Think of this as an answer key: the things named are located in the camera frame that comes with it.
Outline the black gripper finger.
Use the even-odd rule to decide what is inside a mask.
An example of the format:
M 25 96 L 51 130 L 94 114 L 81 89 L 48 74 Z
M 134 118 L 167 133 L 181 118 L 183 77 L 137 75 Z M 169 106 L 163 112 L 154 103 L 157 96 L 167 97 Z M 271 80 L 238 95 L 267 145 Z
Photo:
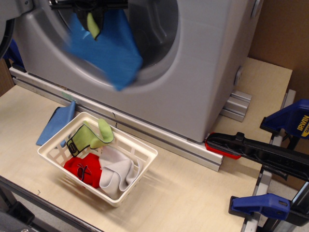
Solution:
M 81 25 L 83 26 L 83 28 L 86 31 L 89 31 L 88 25 L 87 25 L 87 17 L 88 17 L 89 10 L 74 8 L 73 11 L 77 15 L 77 18 L 79 22 L 81 23 Z
M 98 26 L 99 32 L 102 31 L 103 26 L 104 26 L 105 12 L 106 12 L 105 8 L 96 8 L 93 10 L 93 18 L 96 22 L 96 25 Z

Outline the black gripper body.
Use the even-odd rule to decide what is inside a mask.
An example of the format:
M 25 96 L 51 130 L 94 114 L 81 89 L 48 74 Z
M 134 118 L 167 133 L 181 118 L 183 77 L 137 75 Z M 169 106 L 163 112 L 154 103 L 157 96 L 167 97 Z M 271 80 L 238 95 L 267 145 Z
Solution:
M 102 8 L 103 10 L 127 9 L 127 0 L 51 0 L 52 9 L 77 8 L 80 10 L 94 10 Z

